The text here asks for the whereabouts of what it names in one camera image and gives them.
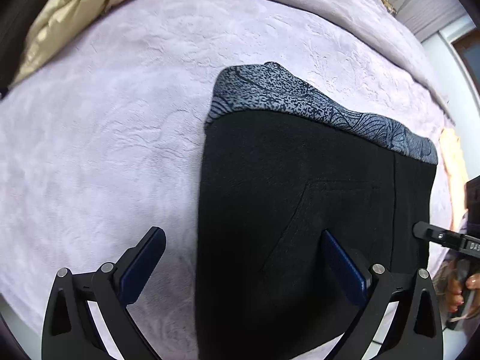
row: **gray patterned fabric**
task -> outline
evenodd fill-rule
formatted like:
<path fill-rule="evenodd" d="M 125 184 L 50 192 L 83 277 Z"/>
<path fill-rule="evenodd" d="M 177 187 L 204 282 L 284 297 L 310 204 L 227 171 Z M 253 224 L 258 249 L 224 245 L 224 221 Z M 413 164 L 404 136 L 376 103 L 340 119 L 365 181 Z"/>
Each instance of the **gray patterned fabric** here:
<path fill-rule="evenodd" d="M 346 109 L 275 62 L 224 69 L 214 86 L 206 126 L 222 115 L 246 110 L 306 117 L 422 162 L 438 163 L 429 139 L 388 117 Z"/>

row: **bed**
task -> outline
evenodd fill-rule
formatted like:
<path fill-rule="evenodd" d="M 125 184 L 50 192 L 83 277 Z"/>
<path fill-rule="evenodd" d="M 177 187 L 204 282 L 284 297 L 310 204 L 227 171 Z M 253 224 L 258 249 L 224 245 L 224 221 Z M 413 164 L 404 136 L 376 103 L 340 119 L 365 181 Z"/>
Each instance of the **bed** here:
<path fill-rule="evenodd" d="M 380 0 L 129 0 L 0 103 L 0 292 L 35 332 L 57 269 L 116 261 L 160 226 L 166 252 L 129 312 L 163 359 L 197 358 L 203 126 L 219 72 L 267 61 L 438 152 L 453 126 L 421 45 Z M 439 156 L 430 222 L 449 228 L 451 215 Z M 431 245 L 432 275 L 444 254 Z M 297 359 L 323 359 L 334 343 Z"/>

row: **white wall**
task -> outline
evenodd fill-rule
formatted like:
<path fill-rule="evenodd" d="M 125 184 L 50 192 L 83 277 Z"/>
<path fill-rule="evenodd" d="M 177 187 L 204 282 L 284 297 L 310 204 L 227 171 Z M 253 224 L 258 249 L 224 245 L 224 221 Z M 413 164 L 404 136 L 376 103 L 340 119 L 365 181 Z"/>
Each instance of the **white wall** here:
<path fill-rule="evenodd" d="M 42 358 L 42 341 L 11 309 L 0 294 L 0 314 L 8 325 L 11 333 L 21 345 L 25 353 L 32 360 L 40 360 Z"/>
<path fill-rule="evenodd" d="M 466 171 L 472 179 L 480 175 L 480 112 L 477 93 L 470 85 L 468 74 L 449 41 L 461 34 L 465 28 L 465 17 L 453 22 L 443 30 L 422 42 L 427 55 L 436 70 L 446 94 L 448 108 L 455 121 L 455 131 L 466 164 Z"/>

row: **window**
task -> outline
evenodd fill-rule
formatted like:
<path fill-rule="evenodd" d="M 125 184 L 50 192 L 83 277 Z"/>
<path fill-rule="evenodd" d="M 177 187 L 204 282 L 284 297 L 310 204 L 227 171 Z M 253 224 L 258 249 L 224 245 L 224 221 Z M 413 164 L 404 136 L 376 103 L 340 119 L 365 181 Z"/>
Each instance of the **window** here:
<path fill-rule="evenodd" d="M 452 43 L 480 93 L 480 31 L 474 29 Z"/>

